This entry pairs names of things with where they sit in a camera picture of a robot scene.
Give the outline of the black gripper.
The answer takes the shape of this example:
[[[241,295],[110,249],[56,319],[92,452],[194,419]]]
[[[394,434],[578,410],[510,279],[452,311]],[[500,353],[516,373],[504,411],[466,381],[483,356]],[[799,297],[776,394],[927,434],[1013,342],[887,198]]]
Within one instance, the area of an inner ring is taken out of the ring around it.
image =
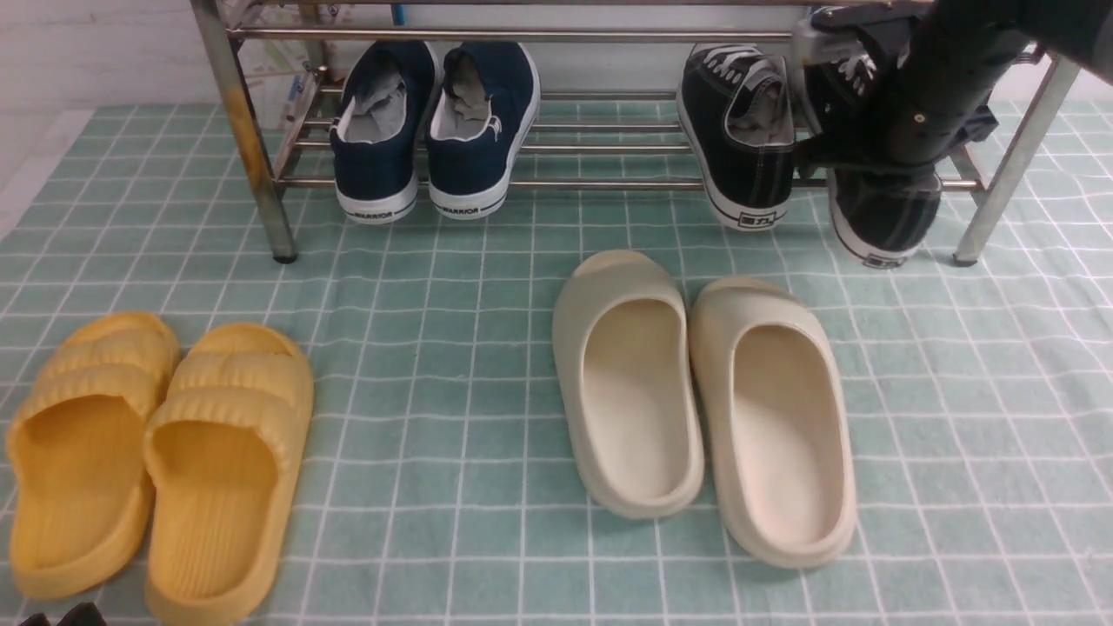
[[[1030,46],[1018,25],[974,4],[930,4],[906,51],[876,63],[876,82],[851,123],[796,146],[802,178],[819,168],[880,176],[933,170]]]

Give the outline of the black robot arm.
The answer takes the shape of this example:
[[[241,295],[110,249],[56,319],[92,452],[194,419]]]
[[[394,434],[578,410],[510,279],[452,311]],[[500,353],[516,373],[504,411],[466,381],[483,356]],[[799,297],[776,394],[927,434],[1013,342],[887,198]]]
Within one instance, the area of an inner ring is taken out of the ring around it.
[[[818,168],[913,176],[949,155],[964,124],[1013,61],[1036,43],[1110,81],[1109,1],[895,1],[850,4],[819,31],[851,33],[877,67],[846,123],[796,146]]]

